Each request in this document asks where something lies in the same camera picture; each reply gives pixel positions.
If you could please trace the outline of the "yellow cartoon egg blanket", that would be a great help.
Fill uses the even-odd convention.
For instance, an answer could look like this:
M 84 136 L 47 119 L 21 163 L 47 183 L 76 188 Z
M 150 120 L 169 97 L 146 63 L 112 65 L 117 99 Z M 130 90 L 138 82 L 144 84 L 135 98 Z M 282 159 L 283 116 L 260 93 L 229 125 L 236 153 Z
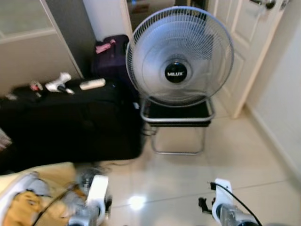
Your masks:
M 86 207 L 95 175 L 105 174 L 69 162 L 0 174 L 0 226 L 67 226 Z

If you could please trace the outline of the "large black suitcase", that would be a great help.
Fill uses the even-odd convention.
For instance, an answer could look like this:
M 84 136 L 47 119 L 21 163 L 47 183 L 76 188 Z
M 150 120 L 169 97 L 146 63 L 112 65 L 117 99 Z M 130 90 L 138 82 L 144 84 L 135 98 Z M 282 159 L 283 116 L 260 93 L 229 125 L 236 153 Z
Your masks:
M 142 119 L 137 98 L 124 84 L 73 94 L 51 92 L 37 99 L 0 99 L 0 129 L 13 144 L 15 160 L 38 164 L 130 160 L 142 153 Z

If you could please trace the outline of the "white remote control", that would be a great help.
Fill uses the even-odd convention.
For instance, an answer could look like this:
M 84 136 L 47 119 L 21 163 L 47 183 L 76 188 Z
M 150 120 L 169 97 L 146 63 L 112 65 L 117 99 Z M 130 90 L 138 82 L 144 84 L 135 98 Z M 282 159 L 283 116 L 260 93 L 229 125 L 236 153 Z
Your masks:
M 80 90 L 90 90 L 96 88 L 103 88 L 107 84 L 105 78 L 97 78 L 94 80 L 83 81 L 79 84 Z

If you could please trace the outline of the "small red item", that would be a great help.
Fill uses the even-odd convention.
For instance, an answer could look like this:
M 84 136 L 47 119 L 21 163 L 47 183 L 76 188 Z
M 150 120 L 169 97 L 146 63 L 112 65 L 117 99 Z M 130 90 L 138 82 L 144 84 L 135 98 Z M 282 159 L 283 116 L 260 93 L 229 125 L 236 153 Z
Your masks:
M 43 92 L 45 90 L 45 86 L 38 81 L 30 82 L 29 88 L 33 92 Z

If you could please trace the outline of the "purple suitcase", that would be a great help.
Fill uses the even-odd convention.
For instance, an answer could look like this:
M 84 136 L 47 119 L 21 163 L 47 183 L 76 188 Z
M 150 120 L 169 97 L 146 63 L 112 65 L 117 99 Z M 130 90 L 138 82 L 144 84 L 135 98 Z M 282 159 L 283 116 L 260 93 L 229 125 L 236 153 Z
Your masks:
M 127 45 L 129 37 L 126 34 L 105 37 L 102 41 L 96 41 L 95 47 L 109 42 L 116 41 L 116 45 L 107 51 L 96 54 L 94 50 L 92 62 L 92 75 L 94 77 L 111 78 L 120 81 L 127 87 L 134 97 L 139 97 L 137 89 L 134 87 L 127 72 Z

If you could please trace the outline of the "pink luggage tag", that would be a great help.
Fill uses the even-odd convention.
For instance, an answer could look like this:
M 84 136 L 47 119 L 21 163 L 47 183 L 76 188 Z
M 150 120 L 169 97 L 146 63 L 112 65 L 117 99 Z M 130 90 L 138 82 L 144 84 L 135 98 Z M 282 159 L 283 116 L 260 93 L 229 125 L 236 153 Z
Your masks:
M 111 39 L 109 42 L 97 45 L 95 47 L 96 54 L 101 54 L 101 52 L 107 51 L 110 48 L 113 48 L 116 45 L 116 41 L 114 39 Z

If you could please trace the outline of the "white panel door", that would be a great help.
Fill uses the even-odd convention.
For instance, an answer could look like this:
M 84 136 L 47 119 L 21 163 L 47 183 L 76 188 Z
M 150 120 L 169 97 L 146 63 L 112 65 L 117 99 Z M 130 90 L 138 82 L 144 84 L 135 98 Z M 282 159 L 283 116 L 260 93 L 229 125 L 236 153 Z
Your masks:
M 208 9 L 228 29 L 234 43 L 234 64 L 228 81 L 217 93 L 224 109 L 238 118 L 275 36 L 287 0 L 273 9 L 249 0 L 208 0 Z

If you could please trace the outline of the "beige wardrobe sliding door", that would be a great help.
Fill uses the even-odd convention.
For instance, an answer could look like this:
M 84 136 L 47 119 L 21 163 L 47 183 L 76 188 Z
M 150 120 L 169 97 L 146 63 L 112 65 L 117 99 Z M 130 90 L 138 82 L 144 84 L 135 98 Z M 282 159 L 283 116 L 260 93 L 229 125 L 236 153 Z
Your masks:
M 88 41 L 82 0 L 0 0 L 0 96 L 60 73 L 83 77 Z

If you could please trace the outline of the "black metal-frame chair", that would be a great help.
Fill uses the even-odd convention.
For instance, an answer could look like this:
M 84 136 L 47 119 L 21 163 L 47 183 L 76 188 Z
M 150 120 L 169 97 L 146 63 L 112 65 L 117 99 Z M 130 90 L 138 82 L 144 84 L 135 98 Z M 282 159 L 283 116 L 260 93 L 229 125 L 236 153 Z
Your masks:
M 206 130 L 215 118 L 215 107 L 211 99 L 189 107 L 166 107 L 143 99 L 139 111 L 141 119 L 155 129 L 150 136 L 150 145 L 154 153 L 162 155 L 198 155 L 205 149 Z M 200 128 L 202 136 L 200 149 L 194 152 L 161 151 L 157 148 L 157 132 L 159 128 Z

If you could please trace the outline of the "grey Milux pedestal fan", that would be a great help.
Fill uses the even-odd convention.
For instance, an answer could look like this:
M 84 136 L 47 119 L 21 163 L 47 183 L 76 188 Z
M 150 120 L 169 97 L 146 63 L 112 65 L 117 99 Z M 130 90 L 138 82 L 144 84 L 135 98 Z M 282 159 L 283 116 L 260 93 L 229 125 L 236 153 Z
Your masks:
M 200 104 L 226 84 L 234 43 L 208 11 L 173 6 L 153 13 L 127 44 L 126 69 L 142 99 L 165 107 Z

